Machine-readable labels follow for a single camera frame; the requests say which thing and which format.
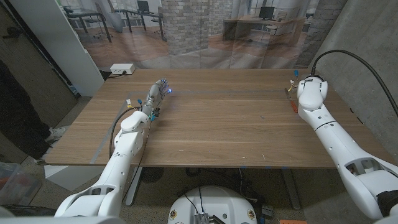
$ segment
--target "office background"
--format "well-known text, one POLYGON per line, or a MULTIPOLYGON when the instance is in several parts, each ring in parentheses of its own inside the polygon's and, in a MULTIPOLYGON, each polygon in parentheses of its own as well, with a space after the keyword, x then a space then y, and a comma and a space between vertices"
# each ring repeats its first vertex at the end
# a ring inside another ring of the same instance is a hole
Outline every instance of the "office background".
POLYGON ((57 1, 73 15, 103 15, 106 29, 101 16, 68 21, 105 71, 114 63, 134 63, 137 68, 293 68, 319 2, 148 0, 141 1, 147 7, 142 16, 131 13, 140 12, 137 0, 57 1), (266 20, 276 25, 262 20, 262 7, 273 7, 266 20))

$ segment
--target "white power strip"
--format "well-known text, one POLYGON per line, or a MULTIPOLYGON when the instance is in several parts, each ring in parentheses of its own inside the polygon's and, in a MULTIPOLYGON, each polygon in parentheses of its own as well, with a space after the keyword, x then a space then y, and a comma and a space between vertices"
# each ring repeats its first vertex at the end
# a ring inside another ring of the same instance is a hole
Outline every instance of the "white power strip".
POLYGON ((113 75, 121 75, 124 71, 126 74, 132 74, 135 70, 135 66, 133 64, 113 64, 111 67, 111 72, 113 75))

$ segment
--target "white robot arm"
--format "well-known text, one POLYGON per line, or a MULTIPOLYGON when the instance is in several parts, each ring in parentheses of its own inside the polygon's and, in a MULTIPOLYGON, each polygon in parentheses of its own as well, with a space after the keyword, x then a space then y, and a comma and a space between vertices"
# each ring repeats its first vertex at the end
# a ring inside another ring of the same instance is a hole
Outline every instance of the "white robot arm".
POLYGON ((316 132, 355 204, 369 218, 398 215, 398 167, 363 149, 323 104, 328 83, 309 76, 298 84, 298 114, 316 132))
POLYGON ((122 121, 121 130, 114 140, 115 150, 98 181, 86 190, 71 195, 59 206, 55 217, 118 217, 123 199, 123 188, 131 159, 141 149, 145 127, 159 112, 167 80, 159 80, 150 88, 142 111, 135 111, 122 121))

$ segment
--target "black pants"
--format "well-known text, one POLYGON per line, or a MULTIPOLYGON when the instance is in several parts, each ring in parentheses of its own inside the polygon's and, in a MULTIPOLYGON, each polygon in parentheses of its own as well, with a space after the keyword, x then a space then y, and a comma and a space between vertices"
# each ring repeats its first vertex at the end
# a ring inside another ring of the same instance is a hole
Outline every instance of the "black pants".
POLYGON ((25 89, 0 60, 0 132, 24 153, 39 159, 50 145, 44 141, 50 136, 30 103, 25 89))

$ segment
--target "office desk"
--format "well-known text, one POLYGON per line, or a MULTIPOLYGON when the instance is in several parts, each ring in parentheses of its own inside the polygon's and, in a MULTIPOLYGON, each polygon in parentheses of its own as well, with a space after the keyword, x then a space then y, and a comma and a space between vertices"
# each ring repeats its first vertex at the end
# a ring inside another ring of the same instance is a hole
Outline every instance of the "office desk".
POLYGON ((297 44, 300 38, 300 33, 303 29, 305 17, 299 17, 291 20, 273 21, 273 20, 262 20, 258 17, 252 17, 250 15, 239 18, 225 19, 223 26, 223 40, 234 40, 247 36, 251 30, 251 24, 267 24, 275 26, 286 26, 294 24, 293 31, 290 36, 289 46, 297 44))
POLYGON ((79 13, 67 13, 67 17, 68 18, 76 18, 76 17, 78 17, 80 22, 81 22, 81 25, 83 26, 83 29, 85 30, 85 32, 87 34, 88 33, 87 32, 87 28, 86 28, 85 22, 83 21, 82 17, 85 17, 85 16, 100 16, 101 20, 102 20, 102 23, 104 25, 104 29, 105 29, 105 32, 106 32, 106 37, 108 38, 109 42, 112 42, 111 36, 109 35, 108 28, 106 27, 104 15, 102 15, 101 13, 99 13, 97 11, 94 11, 94 10, 89 10, 89 9, 81 9, 81 10, 83 10, 83 11, 79 12, 79 13))
MULTIPOLYGON (((299 70, 300 75, 306 73, 309 70, 299 70)), ((335 168, 314 130, 293 112, 284 92, 294 79, 293 70, 282 69, 136 70, 109 79, 46 161, 105 165, 107 135, 118 113, 127 109, 125 99, 129 96, 136 106, 136 100, 144 100, 150 86, 163 77, 173 93, 150 127, 141 166, 335 168)), ((332 88, 325 105, 364 150, 395 164, 332 88)), ((142 152, 133 165, 138 165, 142 152)))
POLYGON ((139 11, 133 11, 133 10, 127 10, 127 9, 118 9, 118 12, 123 12, 126 15, 126 19, 127 19, 127 23, 129 25, 129 30, 131 32, 131 25, 130 25, 130 20, 129 20, 129 14, 135 14, 135 15, 140 15, 141 16, 141 21, 142 21, 142 25, 144 26, 144 30, 147 30, 147 27, 145 26, 145 21, 144 21, 144 16, 149 16, 149 17, 154 17, 154 18, 158 18, 159 21, 159 29, 160 29, 160 36, 162 38, 162 40, 166 41, 166 38, 163 35, 163 27, 162 27, 162 16, 159 14, 153 14, 153 13, 146 13, 146 12, 139 12, 139 11))

